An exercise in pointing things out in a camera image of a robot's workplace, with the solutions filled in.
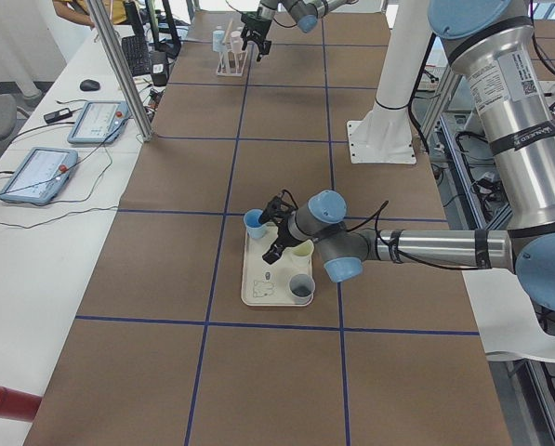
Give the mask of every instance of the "person's arm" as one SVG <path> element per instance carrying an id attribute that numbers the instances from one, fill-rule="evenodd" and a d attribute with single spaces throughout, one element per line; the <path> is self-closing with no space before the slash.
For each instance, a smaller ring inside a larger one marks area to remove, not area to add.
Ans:
<path id="1" fill-rule="evenodd" d="M 74 9 L 71 9 L 66 2 L 52 0 L 52 4 L 54 5 L 54 10 L 58 17 L 76 23 L 77 25 L 85 25 L 93 28 L 93 21 L 91 21 L 88 15 L 76 12 Z"/>

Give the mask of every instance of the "blue cup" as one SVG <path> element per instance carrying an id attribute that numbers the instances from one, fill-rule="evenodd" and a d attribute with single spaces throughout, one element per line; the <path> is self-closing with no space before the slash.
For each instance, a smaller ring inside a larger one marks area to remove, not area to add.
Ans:
<path id="1" fill-rule="evenodd" d="M 260 209 L 250 209 L 244 214 L 244 224 L 246 225 L 246 232 L 251 239 L 260 239 L 267 233 L 267 226 L 261 225 L 258 222 L 262 211 Z"/>

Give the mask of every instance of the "cup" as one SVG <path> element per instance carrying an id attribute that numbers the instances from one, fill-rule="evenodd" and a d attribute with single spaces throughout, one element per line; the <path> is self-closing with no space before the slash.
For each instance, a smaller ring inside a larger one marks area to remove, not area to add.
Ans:
<path id="1" fill-rule="evenodd" d="M 316 285 L 308 274 L 296 274 L 289 280 L 289 293 L 299 304 L 305 304 L 314 294 Z"/>
<path id="2" fill-rule="evenodd" d="M 258 221 L 262 214 L 260 209 L 250 209 L 244 214 L 244 224 L 246 225 L 246 232 L 251 239 L 260 239 L 267 233 L 267 225 L 262 225 Z"/>
<path id="3" fill-rule="evenodd" d="M 307 267 L 311 262 L 313 252 L 314 243 L 312 240 L 307 240 L 291 249 L 292 262 L 298 267 Z"/>
<path id="4" fill-rule="evenodd" d="M 32 422 L 42 397 L 0 386 L 0 418 Z"/>

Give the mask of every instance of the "black keyboard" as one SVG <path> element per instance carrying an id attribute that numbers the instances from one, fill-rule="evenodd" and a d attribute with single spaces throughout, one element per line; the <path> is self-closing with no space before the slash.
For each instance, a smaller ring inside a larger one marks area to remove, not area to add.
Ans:
<path id="1" fill-rule="evenodd" d="M 123 37 L 122 52 L 125 54 L 128 68 L 133 76 L 141 76 L 151 72 L 149 45 L 144 35 Z"/>

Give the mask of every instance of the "person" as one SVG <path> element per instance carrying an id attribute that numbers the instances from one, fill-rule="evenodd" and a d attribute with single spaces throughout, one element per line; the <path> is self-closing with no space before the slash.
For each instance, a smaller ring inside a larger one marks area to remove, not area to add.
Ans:
<path id="1" fill-rule="evenodd" d="M 113 1 L 112 23 L 114 25 L 127 23 L 123 0 L 103 0 L 103 5 L 107 11 L 110 11 L 111 1 Z M 89 17 L 85 0 L 52 0 L 52 4 L 58 17 L 78 25 L 90 26 L 91 28 L 95 26 L 93 20 Z"/>

